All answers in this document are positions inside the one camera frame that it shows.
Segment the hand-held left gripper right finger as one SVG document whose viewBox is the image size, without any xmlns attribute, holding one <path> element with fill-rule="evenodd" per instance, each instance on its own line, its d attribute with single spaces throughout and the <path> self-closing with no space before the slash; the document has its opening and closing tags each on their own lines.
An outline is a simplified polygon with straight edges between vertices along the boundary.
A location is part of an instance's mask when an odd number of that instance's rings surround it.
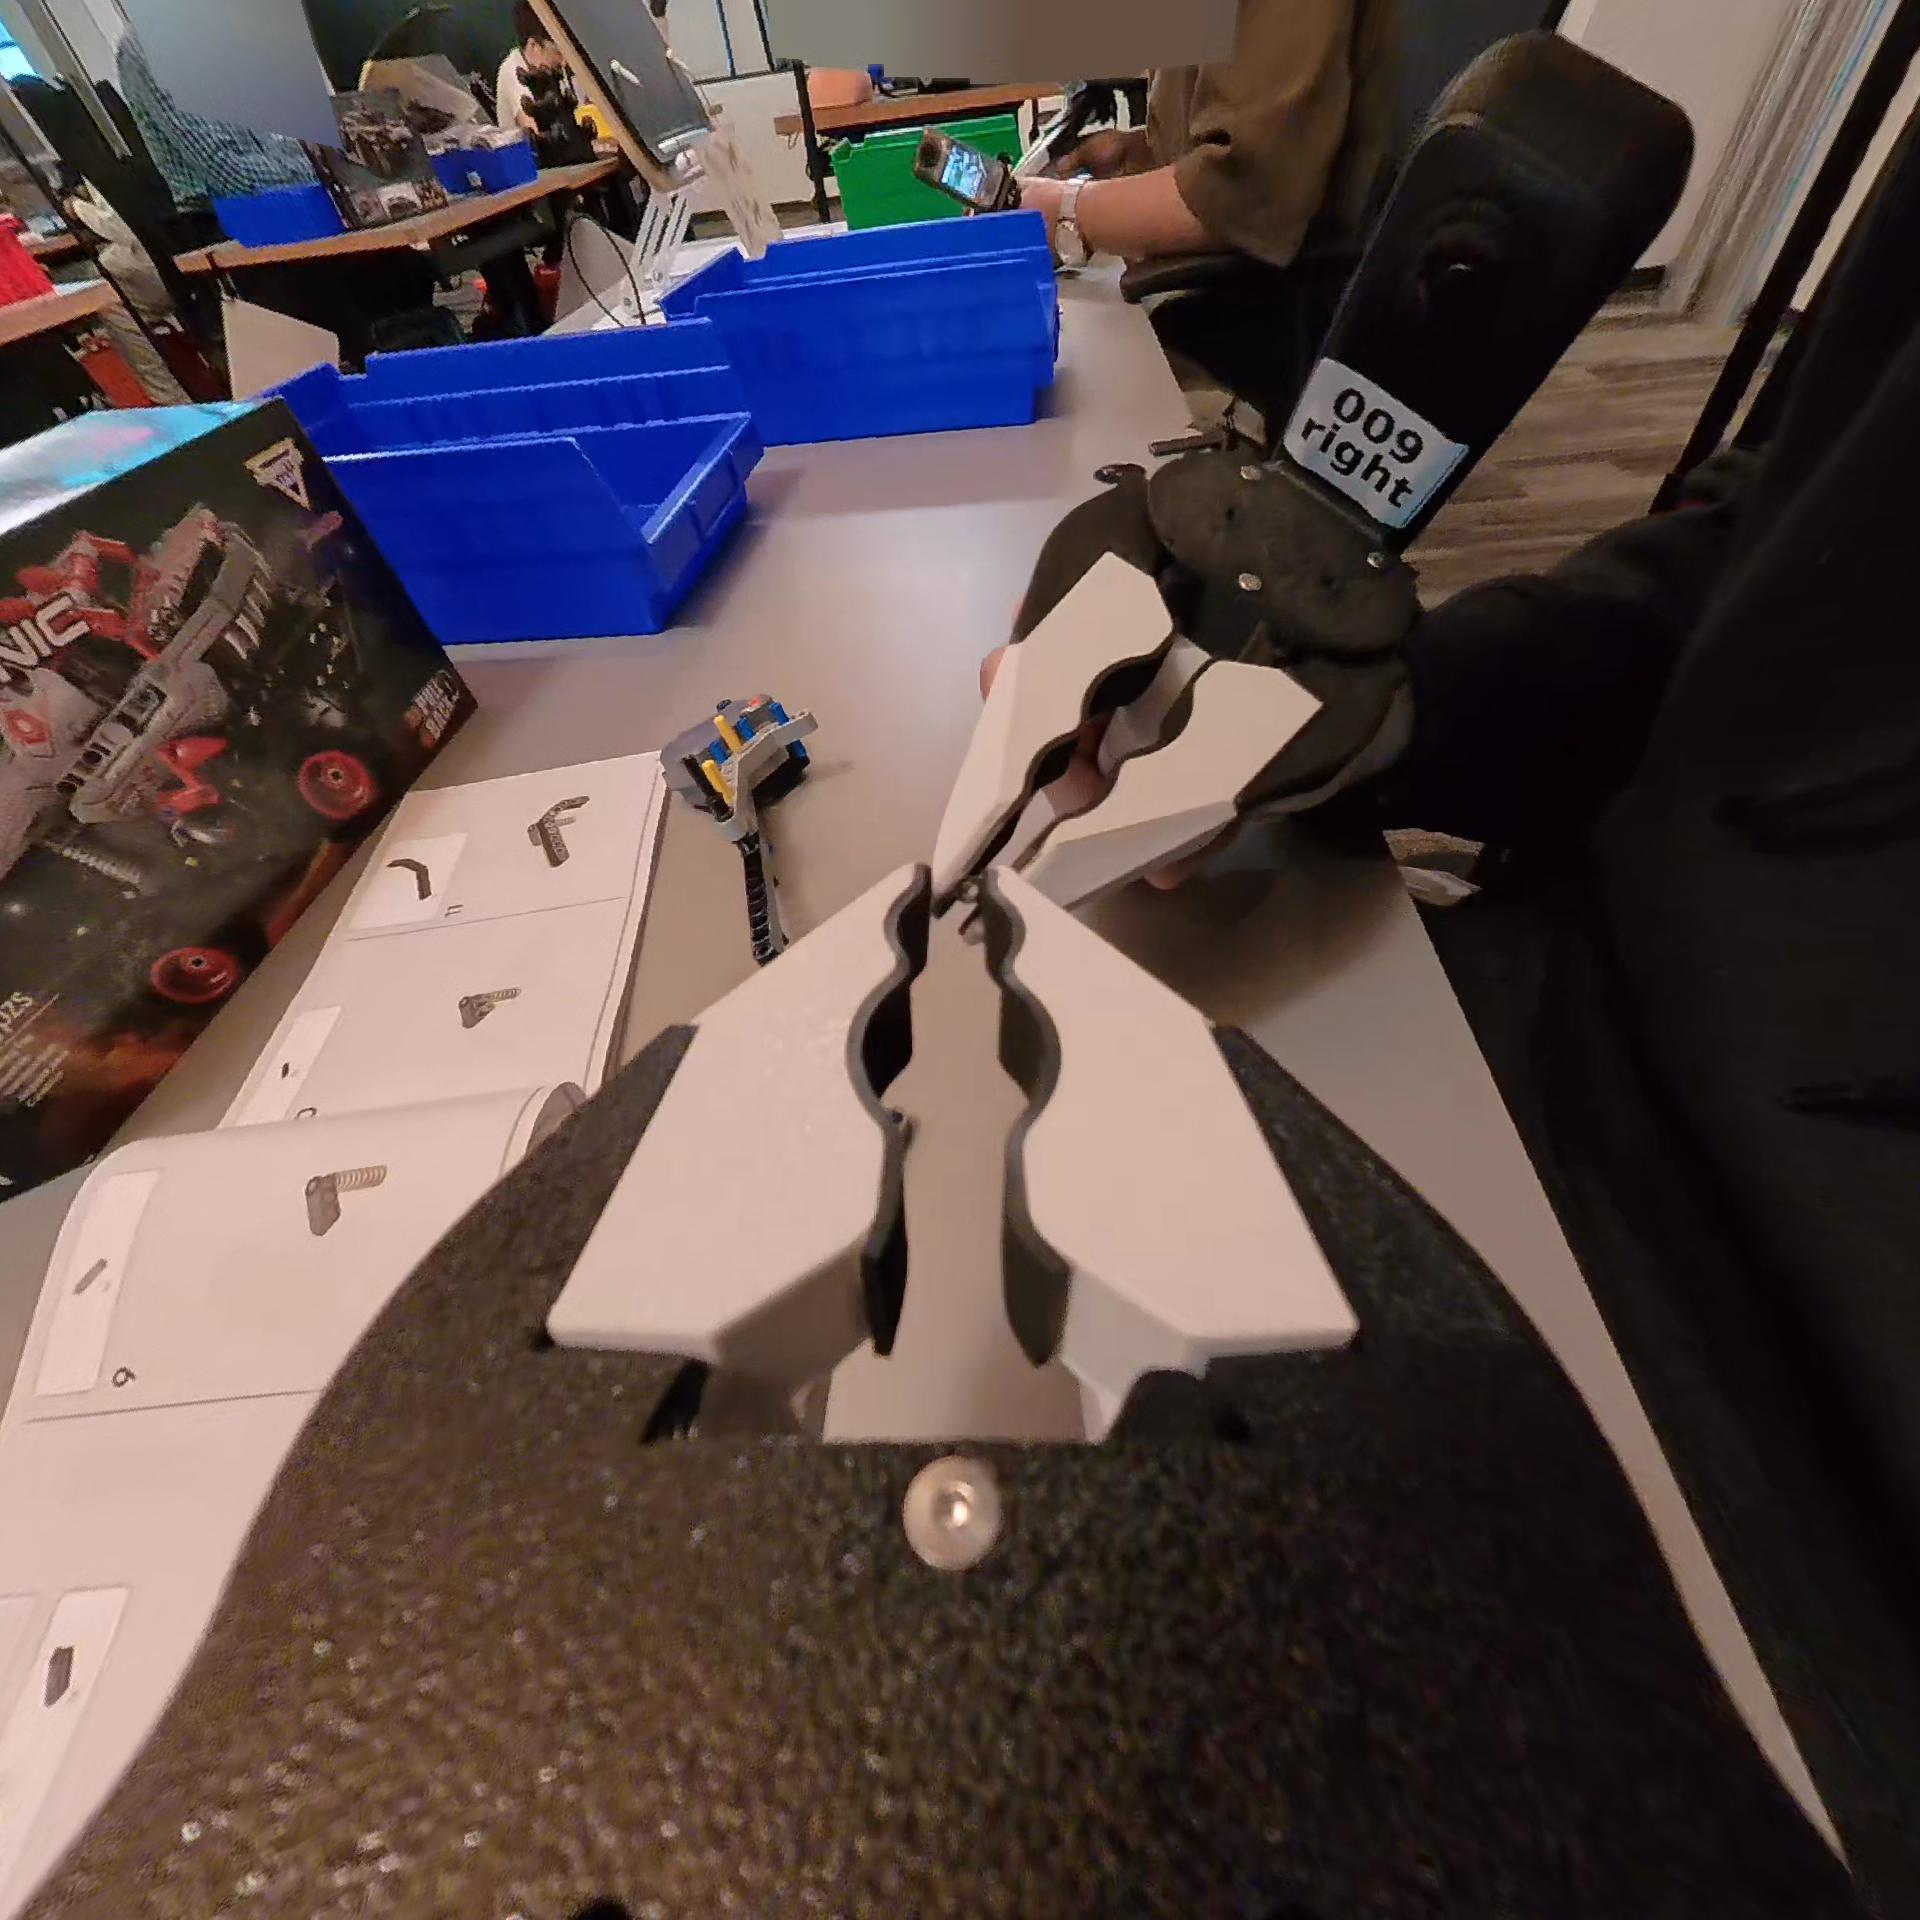
<svg viewBox="0 0 1920 1920">
<path fill-rule="evenodd" d="M 1026 1359 L 1075 1382 L 1091 1442 L 1149 1377 L 1338 1353 L 1355 1307 L 1227 1034 L 1010 868 L 980 883 L 1004 1147 L 1002 1289 Z"/>
</svg>

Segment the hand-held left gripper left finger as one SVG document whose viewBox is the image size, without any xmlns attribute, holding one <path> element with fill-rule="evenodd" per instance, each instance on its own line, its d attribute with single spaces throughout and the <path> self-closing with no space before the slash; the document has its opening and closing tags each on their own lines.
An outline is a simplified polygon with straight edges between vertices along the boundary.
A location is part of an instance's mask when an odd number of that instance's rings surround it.
<svg viewBox="0 0 1920 1920">
<path fill-rule="evenodd" d="M 876 883 L 700 1015 L 547 1316 L 562 1348 L 788 1395 L 893 1351 L 931 872 Z"/>
</svg>

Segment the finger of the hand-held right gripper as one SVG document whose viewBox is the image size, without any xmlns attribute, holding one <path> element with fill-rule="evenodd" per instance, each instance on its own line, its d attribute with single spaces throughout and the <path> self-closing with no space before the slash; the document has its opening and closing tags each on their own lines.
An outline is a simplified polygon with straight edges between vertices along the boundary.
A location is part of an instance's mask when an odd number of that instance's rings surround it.
<svg viewBox="0 0 1920 1920">
<path fill-rule="evenodd" d="M 998 860 L 1024 864 L 1062 812 L 1085 806 L 1096 785 L 1059 788 L 1078 737 L 1153 683 L 1173 640 L 1155 576 L 1113 553 L 1017 640 L 1021 691 L 1012 707 L 980 707 L 933 847 L 933 906 Z"/>
<path fill-rule="evenodd" d="M 1098 791 L 1024 855 L 1024 880 L 1057 906 L 1091 904 L 1206 851 L 1321 699 L 1277 668 L 1227 660 L 1202 665 L 1168 703 L 1155 740 L 1145 708 L 1138 699 L 1116 712 L 1098 745 Z"/>
</svg>

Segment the white instruction booklet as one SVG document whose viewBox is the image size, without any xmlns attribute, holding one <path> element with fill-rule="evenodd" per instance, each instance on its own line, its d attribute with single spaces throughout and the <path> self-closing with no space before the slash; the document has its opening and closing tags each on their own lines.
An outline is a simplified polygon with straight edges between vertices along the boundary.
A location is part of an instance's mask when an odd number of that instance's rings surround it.
<svg viewBox="0 0 1920 1920">
<path fill-rule="evenodd" d="M 600 1091 L 654 752 L 412 795 L 221 1124 L 85 1179 L 4 1411 L 4 1914 L 144 1744 L 307 1412 Z"/>
</svg>

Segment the another person's forearm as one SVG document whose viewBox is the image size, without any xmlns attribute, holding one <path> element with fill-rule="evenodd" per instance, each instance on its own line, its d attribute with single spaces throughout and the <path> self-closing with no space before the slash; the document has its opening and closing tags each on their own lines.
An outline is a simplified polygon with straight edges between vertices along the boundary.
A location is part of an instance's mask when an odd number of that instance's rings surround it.
<svg viewBox="0 0 1920 1920">
<path fill-rule="evenodd" d="M 1066 178 L 1021 180 L 1021 209 L 1036 211 L 1048 230 Z M 1210 230 L 1188 211 L 1171 168 L 1145 174 L 1089 178 L 1076 204 L 1076 219 L 1091 258 L 1116 256 L 1126 263 L 1164 256 L 1195 256 L 1214 250 Z"/>
</svg>

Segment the person's right forearm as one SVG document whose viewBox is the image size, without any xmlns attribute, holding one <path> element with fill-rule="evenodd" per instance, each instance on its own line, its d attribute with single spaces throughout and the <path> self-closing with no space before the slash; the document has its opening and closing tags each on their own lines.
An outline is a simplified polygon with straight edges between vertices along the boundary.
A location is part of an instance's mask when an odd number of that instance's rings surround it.
<svg viewBox="0 0 1920 1920">
<path fill-rule="evenodd" d="M 1744 504 L 1694 499 L 1480 584 L 1416 624 L 1413 732 L 1372 788 L 1381 827 L 1576 857 L 1641 763 L 1694 638 L 1738 587 L 1795 580 L 1798 542 L 1744 540 Z"/>
</svg>

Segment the grey black toy brick assembly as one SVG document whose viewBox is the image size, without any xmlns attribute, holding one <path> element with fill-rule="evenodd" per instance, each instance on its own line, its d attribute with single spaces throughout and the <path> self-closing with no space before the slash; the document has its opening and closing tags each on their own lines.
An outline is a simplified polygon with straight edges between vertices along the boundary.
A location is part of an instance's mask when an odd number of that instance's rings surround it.
<svg viewBox="0 0 1920 1920">
<path fill-rule="evenodd" d="M 777 864 L 765 814 L 810 772 L 812 712 L 788 712 L 768 695 L 720 703 L 712 715 L 660 747 L 662 780 L 733 847 L 752 959 L 768 967 L 788 947 L 777 898 Z"/>
</svg>

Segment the handheld phone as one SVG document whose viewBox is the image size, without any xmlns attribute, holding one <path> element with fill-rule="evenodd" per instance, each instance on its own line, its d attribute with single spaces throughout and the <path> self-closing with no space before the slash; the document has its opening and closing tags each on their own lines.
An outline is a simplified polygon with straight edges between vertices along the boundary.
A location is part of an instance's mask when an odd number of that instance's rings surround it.
<svg viewBox="0 0 1920 1920">
<path fill-rule="evenodd" d="M 1008 158 L 980 152 L 942 129 L 920 132 L 913 176 L 970 216 L 1021 207 L 1021 183 Z"/>
</svg>

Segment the green plastic bin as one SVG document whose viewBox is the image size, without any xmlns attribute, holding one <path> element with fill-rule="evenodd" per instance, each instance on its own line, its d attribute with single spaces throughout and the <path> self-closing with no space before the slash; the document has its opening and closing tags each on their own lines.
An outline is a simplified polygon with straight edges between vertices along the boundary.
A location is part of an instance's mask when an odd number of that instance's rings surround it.
<svg viewBox="0 0 1920 1920">
<path fill-rule="evenodd" d="M 1016 162 L 1024 135 L 1012 112 L 940 124 L 937 130 Z M 851 232 L 897 225 L 955 222 L 964 209 L 913 174 L 923 129 L 881 129 L 841 137 L 829 152 L 841 217 Z"/>
</svg>

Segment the clear acrylic stand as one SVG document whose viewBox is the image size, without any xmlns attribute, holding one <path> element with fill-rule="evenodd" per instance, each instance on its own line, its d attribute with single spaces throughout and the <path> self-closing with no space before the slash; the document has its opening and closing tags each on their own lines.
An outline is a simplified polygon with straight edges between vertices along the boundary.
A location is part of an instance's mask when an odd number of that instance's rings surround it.
<svg viewBox="0 0 1920 1920">
<path fill-rule="evenodd" d="M 622 258 L 617 290 L 625 292 L 625 322 L 648 324 L 659 318 L 659 299 L 675 284 L 682 246 L 689 238 L 692 186 L 649 190 L 636 238 Z"/>
</svg>

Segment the person's black hoodie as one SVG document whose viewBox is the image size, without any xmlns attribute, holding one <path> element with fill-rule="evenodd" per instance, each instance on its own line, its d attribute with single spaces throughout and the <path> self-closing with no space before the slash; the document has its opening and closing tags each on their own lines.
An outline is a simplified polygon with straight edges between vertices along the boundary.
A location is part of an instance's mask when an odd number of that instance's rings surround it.
<svg viewBox="0 0 1920 1920">
<path fill-rule="evenodd" d="M 1916 1915 L 1917 155 L 1676 505 L 1734 591 L 1580 855 L 1443 955 L 1874 1915 Z"/>
</svg>

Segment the dark toy set box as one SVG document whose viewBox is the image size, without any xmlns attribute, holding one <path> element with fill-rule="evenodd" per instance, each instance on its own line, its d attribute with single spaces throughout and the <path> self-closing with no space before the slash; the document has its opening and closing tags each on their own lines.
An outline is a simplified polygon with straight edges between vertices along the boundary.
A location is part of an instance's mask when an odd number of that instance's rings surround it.
<svg viewBox="0 0 1920 1920">
<path fill-rule="evenodd" d="M 4 448 L 4 1198 L 109 1144 L 474 708 L 286 400 Z"/>
<path fill-rule="evenodd" d="M 395 89 L 337 91 L 329 105 L 337 137 L 314 152 L 314 164 L 350 230 L 416 219 L 448 204 L 425 139 Z"/>
</svg>

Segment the tilted dark screen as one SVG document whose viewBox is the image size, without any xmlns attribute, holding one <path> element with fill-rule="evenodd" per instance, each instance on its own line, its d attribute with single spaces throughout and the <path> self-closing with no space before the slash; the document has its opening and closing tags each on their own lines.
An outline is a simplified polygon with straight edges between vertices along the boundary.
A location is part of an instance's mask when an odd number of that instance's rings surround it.
<svg viewBox="0 0 1920 1920">
<path fill-rule="evenodd" d="M 704 178 L 713 116 L 649 4 L 533 2 L 625 162 L 654 190 Z"/>
</svg>

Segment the wooden table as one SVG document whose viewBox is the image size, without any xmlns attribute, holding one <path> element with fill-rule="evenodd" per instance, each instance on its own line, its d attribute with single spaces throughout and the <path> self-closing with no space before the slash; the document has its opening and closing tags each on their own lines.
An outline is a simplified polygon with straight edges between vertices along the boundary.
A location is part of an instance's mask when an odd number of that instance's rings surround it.
<svg viewBox="0 0 1920 1920">
<path fill-rule="evenodd" d="M 605 154 L 584 164 L 542 169 L 536 180 L 516 183 L 494 194 L 457 196 L 442 209 L 432 209 L 395 225 L 299 238 L 296 242 L 276 242 L 268 247 L 249 247 L 226 238 L 212 247 L 178 255 L 174 266 L 181 274 L 190 276 L 264 271 L 272 266 L 299 266 L 307 260 L 338 256 L 429 252 L 442 241 L 462 242 L 476 238 L 482 230 L 499 225 L 509 216 L 520 216 L 564 194 L 579 194 L 589 186 L 602 186 L 614 178 L 622 168 L 622 158 Z"/>
</svg>

